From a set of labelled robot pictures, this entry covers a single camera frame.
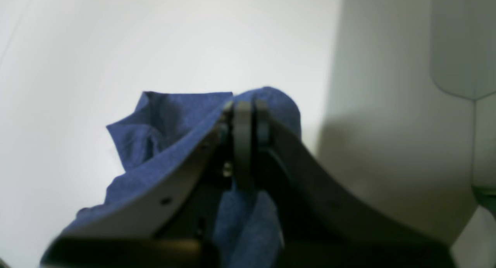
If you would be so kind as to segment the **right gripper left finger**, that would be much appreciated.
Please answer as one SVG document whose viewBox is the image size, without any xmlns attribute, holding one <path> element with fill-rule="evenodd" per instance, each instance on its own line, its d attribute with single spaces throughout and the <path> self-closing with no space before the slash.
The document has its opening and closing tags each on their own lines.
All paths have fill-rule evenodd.
<svg viewBox="0 0 496 268">
<path fill-rule="evenodd" d="M 225 190 L 249 190 L 253 106 L 228 102 L 168 177 L 127 205 L 61 234 L 43 268 L 218 268 L 212 241 Z"/>
</svg>

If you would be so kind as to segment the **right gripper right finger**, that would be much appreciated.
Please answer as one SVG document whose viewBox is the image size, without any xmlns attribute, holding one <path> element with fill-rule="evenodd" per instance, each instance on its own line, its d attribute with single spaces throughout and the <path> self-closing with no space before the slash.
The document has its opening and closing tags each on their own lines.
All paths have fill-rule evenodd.
<svg viewBox="0 0 496 268">
<path fill-rule="evenodd" d="M 278 209 L 278 268 L 453 268 L 448 247 L 367 206 L 254 103 L 254 180 Z"/>
</svg>

